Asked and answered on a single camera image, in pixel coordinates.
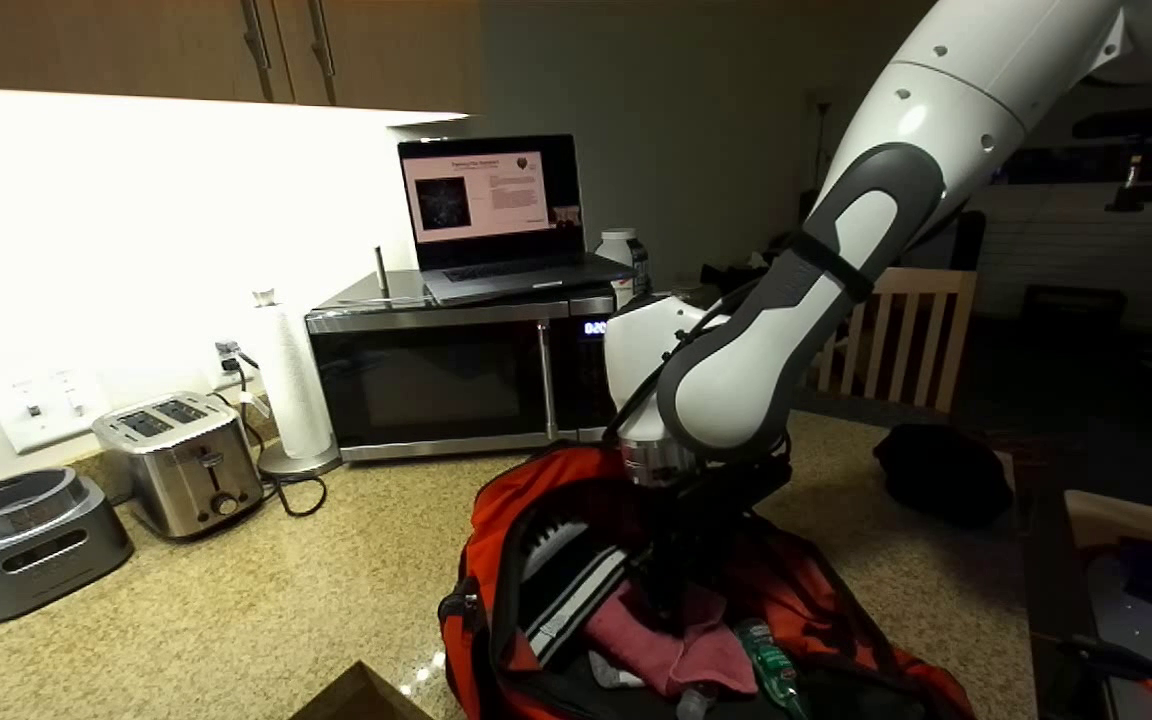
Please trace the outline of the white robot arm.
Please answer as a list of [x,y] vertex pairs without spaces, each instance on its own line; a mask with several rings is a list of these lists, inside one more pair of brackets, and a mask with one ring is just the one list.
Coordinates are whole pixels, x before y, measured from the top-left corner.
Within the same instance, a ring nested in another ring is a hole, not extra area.
[[632,562],[647,623],[684,623],[723,527],[787,482],[792,391],[836,325],[1084,82],[1152,86],[1152,0],[932,0],[739,300],[653,296],[609,320],[609,444],[653,509]]

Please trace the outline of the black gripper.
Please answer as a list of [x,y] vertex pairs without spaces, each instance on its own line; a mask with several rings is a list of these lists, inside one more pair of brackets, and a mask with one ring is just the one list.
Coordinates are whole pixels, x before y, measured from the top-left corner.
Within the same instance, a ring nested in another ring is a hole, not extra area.
[[684,592],[723,558],[739,522],[792,477],[787,458],[703,460],[644,497],[644,549],[632,558],[632,613],[647,628],[684,623]]

